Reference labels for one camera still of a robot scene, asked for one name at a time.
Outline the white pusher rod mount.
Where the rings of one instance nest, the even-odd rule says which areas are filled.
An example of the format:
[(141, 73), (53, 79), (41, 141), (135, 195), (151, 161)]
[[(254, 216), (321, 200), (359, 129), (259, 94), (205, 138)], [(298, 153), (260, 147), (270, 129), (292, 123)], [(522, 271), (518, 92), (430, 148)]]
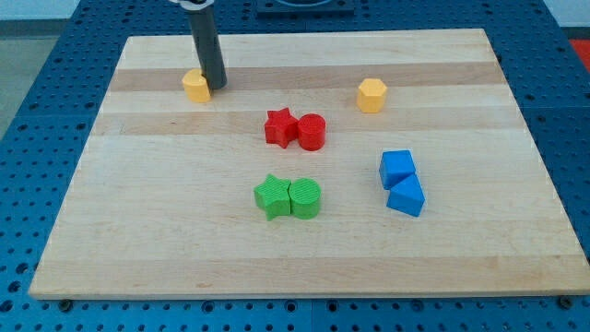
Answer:
[(213, 6), (214, 0), (170, 0), (185, 10), (204, 10)]

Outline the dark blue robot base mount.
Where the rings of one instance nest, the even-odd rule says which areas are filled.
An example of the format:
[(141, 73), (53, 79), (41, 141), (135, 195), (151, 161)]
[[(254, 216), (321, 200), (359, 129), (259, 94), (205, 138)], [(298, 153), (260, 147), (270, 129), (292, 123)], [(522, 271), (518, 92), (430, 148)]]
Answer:
[(279, 15), (353, 14), (355, 0), (256, 0), (256, 15), (272, 18)]

